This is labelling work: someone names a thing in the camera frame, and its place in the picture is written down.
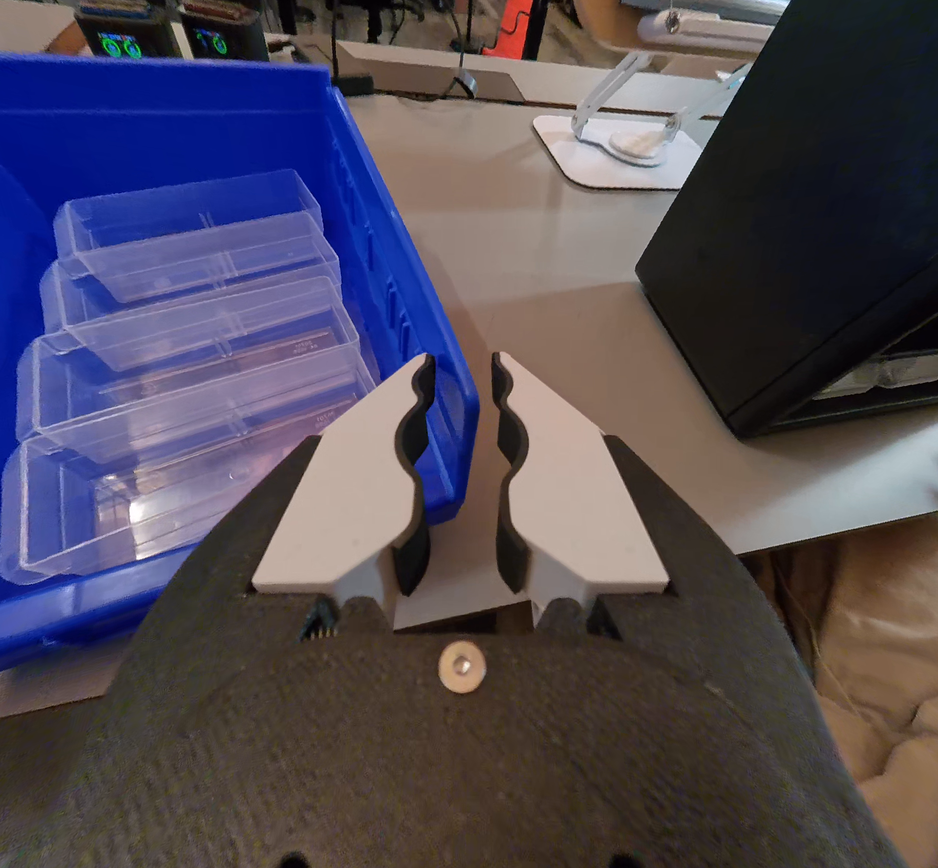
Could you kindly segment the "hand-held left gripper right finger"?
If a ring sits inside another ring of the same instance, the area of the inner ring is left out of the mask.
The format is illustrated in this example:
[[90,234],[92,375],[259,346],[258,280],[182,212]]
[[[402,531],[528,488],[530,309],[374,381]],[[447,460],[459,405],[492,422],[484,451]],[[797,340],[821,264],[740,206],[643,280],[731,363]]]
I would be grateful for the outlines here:
[[670,576],[616,463],[624,443],[505,351],[491,356],[497,445],[496,562],[537,626],[551,603],[662,594]]

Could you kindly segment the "black charger with display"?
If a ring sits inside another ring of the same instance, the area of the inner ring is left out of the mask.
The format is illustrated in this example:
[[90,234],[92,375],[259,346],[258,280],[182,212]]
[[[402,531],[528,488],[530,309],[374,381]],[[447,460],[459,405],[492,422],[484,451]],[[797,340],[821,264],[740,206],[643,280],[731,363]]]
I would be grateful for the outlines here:
[[179,11],[194,59],[269,62],[256,9],[227,0],[182,0]]
[[182,56],[165,9],[146,0],[79,0],[74,17],[94,55],[135,61]]

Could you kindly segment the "black drawer cabinet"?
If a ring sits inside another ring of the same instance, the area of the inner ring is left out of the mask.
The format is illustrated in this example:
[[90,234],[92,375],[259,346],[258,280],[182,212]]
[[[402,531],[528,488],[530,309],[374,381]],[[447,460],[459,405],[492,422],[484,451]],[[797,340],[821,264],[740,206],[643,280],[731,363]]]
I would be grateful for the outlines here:
[[936,405],[811,399],[936,319],[936,0],[791,0],[642,253],[738,438]]

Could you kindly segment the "white metal stand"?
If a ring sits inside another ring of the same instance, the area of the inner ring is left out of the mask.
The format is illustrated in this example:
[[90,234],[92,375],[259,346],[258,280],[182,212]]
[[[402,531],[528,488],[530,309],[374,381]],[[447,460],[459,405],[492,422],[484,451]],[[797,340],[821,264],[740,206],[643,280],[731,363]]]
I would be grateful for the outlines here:
[[627,53],[571,116],[543,114],[533,120],[537,137],[574,184],[599,191],[679,191],[702,154],[686,126],[729,100],[753,67],[744,64],[663,122],[598,116],[605,101],[650,62],[650,53]]

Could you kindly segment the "grey desk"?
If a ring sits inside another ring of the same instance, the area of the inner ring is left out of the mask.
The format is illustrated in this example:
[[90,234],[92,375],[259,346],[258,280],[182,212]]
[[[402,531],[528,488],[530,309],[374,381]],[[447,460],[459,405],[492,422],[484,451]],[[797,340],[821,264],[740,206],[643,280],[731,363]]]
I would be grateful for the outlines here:
[[[26,100],[51,111],[50,136],[33,130],[14,141],[2,126],[5,164],[25,190],[27,164],[39,202],[66,174],[91,176],[90,151],[122,126],[118,176],[126,160],[151,160],[146,139],[124,137],[130,113],[111,101],[163,95],[193,110],[176,154],[169,126],[154,139],[173,166],[207,163],[214,142],[197,132],[220,125],[222,142],[250,151],[221,162],[238,174],[292,167],[314,147],[314,88],[324,66],[277,62],[229,65],[188,61],[133,64],[49,53],[2,53],[2,107]],[[416,593],[400,601],[399,629],[445,616],[472,615],[520,599],[495,567],[497,494],[507,465],[495,447],[497,412],[490,356],[505,351],[604,429],[620,436],[737,555],[845,537],[874,546],[877,563],[895,561],[887,543],[905,529],[873,526],[911,520],[935,536],[936,410],[890,414],[774,434],[742,443],[724,427],[640,291],[635,265],[674,194],[601,193],[574,186],[549,162],[533,119],[559,110],[486,101],[418,101],[373,95],[340,105],[364,141],[364,160],[384,181],[397,215],[428,271],[478,389],[482,410],[460,513],[431,531],[432,555]],[[66,140],[64,110],[95,111],[94,134]]]

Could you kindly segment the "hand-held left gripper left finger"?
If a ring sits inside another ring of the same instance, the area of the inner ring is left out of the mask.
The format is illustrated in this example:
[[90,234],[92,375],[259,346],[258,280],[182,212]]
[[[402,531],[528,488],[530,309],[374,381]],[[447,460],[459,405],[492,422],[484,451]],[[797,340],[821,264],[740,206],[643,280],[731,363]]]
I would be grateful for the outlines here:
[[428,566],[425,493],[416,462],[428,448],[436,363],[416,356],[318,436],[252,586],[313,593],[337,606],[370,598],[395,608]]

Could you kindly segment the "blue plastic bin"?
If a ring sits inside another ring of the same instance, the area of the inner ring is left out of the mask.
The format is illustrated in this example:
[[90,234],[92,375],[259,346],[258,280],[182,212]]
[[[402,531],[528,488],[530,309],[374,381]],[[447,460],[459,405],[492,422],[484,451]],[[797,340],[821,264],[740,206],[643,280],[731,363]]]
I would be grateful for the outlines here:
[[53,217],[76,198],[293,170],[322,208],[343,288],[380,373],[437,360],[430,524],[466,497],[479,398],[437,292],[358,126],[314,65],[2,55],[2,463],[14,451],[15,365],[41,333]]

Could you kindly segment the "rows of clear cabinet drawers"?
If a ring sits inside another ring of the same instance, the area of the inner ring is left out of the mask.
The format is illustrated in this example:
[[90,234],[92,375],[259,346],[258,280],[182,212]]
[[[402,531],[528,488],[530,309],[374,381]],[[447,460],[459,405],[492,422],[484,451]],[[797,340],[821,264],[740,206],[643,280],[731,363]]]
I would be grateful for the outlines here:
[[936,319],[861,362],[822,389],[812,401],[897,404],[934,400],[937,395]]

